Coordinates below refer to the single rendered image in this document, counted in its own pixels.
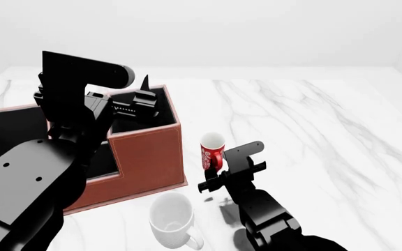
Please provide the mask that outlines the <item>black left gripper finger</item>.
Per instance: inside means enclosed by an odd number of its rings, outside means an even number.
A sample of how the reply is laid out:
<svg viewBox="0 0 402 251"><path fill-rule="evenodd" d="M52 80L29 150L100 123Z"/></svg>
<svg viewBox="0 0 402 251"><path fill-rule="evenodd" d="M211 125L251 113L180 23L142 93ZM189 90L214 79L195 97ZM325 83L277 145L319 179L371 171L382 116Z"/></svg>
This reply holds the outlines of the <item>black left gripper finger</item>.
<svg viewBox="0 0 402 251"><path fill-rule="evenodd" d="M158 120L158 109L148 104L136 104L134 107L135 118L143 123L155 123Z"/></svg>
<svg viewBox="0 0 402 251"><path fill-rule="evenodd" d="M133 99L134 104L144 104L146 106L155 106L157 103L157 96L149 88L149 76L146 75L142 82L140 89L135 92Z"/></svg>

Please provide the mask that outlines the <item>red mug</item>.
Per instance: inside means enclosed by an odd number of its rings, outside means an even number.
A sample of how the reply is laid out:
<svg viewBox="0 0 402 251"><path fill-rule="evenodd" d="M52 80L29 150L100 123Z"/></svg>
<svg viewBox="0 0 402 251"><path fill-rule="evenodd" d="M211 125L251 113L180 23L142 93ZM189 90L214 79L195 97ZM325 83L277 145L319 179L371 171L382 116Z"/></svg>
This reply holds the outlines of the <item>red mug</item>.
<svg viewBox="0 0 402 251"><path fill-rule="evenodd" d="M209 132L200 140L202 167L207 171L211 166L216 172L223 167L225 139L217 132Z"/></svg>

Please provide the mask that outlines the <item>brown leather caddy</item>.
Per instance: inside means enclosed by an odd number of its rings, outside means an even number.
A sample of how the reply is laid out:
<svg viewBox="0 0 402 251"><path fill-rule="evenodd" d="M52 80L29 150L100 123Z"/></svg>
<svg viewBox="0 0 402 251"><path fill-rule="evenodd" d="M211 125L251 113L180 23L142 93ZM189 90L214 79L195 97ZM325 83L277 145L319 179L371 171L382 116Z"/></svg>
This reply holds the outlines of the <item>brown leather caddy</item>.
<svg viewBox="0 0 402 251"><path fill-rule="evenodd" d="M183 167L181 123L166 86L153 86L158 116L151 123L117 119L87 173L82 196L70 215L187 184ZM44 139L50 124L39 106L0 109L0 156L31 139Z"/></svg>

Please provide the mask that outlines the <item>white mug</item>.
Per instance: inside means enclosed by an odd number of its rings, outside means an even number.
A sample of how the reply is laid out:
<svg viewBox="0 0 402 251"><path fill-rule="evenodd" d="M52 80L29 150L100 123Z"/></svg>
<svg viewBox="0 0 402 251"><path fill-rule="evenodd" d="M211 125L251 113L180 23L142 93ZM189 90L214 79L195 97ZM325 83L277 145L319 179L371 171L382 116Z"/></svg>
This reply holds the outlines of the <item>white mug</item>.
<svg viewBox="0 0 402 251"><path fill-rule="evenodd" d="M195 211L186 196L166 192L156 198L149 209L149 225L155 239L165 248L188 246L199 251L204 240L195 228Z"/></svg>

